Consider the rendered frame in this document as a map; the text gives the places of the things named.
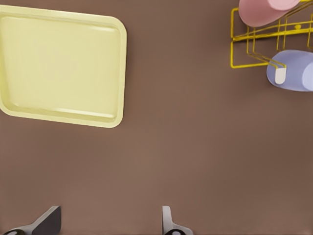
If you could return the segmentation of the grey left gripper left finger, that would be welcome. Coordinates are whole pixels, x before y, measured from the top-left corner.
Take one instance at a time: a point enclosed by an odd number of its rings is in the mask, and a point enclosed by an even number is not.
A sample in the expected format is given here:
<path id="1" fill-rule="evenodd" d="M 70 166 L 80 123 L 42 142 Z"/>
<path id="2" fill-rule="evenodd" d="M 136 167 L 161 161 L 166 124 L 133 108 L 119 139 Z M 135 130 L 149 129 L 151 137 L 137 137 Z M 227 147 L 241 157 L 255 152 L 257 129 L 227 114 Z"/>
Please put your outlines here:
<path id="1" fill-rule="evenodd" d="M 3 235 L 59 235 L 61 206 L 52 206 L 31 224 L 13 228 Z"/>

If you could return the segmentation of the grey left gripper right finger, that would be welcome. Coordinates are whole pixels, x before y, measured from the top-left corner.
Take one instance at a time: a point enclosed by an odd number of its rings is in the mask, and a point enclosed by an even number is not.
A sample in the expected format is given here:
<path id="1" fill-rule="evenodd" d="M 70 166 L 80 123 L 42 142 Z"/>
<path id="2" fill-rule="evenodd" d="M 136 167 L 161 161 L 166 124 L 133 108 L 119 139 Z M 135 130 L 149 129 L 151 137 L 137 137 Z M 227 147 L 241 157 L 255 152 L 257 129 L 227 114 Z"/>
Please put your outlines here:
<path id="1" fill-rule="evenodd" d="M 187 227 L 175 224 L 172 221 L 171 208 L 162 206 L 162 235 L 193 235 Z"/>

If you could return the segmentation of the pale yellow tray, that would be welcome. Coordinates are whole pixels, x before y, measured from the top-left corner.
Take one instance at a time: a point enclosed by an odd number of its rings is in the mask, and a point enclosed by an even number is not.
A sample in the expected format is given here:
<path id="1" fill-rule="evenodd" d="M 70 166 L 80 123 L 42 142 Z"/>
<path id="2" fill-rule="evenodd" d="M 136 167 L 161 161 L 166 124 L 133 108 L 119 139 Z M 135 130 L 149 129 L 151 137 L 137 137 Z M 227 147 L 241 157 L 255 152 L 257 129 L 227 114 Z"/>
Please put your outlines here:
<path id="1" fill-rule="evenodd" d="M 126 55 L 118 18 L 0 4 L 0 110 L 114 128 L 123 118 Z"/>

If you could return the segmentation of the lavender cup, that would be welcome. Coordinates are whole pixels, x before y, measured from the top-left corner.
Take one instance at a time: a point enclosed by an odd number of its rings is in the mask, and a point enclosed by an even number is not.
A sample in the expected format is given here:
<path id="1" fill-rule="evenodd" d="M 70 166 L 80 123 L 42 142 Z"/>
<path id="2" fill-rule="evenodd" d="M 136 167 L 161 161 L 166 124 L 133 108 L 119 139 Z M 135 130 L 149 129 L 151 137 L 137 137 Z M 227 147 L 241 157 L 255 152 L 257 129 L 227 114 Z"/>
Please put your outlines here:
<path id="1" fill-rule="evenodd" d="M 313 92 L 313 52 L 284 50 L 267 67 L 268 81 L 279 88 Z"/>

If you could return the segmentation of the pink cup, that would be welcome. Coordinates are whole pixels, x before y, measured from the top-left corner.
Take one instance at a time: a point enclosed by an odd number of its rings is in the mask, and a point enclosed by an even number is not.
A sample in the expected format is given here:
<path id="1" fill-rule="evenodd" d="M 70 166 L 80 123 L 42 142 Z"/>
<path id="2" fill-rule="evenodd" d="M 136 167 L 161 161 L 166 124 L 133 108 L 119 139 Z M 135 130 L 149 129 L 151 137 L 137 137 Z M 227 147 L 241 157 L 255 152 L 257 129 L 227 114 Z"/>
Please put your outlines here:
<path id="1" fill-rule="evenodd" d="M 300 0 L 239 0 L 239 16 L 248 26 L 261 27 L 278 20 Z"/>

